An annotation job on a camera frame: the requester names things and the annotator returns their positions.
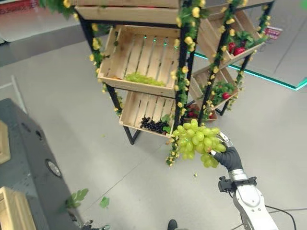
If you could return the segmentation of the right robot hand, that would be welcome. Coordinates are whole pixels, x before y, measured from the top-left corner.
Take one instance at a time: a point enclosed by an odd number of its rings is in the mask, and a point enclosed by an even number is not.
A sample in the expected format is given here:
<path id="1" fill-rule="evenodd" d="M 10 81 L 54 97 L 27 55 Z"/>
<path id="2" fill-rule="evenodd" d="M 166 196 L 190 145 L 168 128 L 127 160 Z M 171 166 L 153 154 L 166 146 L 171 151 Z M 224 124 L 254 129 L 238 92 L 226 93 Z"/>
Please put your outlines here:
<path id="1" fill-rule="evenodd" d="M 228 136 L 226 136 L 222 131 L 220 131 L 216 137 L 222 141 L 224 147 L 226 147 L 225 152 L 217 152 L 211 150 L 209 153 L 221 164 L 228 172 L 234 170 L 243 170 L 241 158 L 234 147 L 232 141 Z"/>

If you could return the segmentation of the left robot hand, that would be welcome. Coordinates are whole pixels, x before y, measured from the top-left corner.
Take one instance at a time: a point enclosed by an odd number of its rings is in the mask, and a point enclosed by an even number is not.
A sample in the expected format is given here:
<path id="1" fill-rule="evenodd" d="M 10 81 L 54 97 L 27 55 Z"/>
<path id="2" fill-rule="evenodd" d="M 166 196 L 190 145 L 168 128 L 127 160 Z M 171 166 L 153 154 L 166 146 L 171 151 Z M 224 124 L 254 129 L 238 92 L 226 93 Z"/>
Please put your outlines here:
<path id="1" fill-rule="evenodd" d="M 93 220 L 89 220 L 82 225 L 81 230 L 110 230 L 110 228 L 108 224 L 101 227 L 94 227 Z"/>

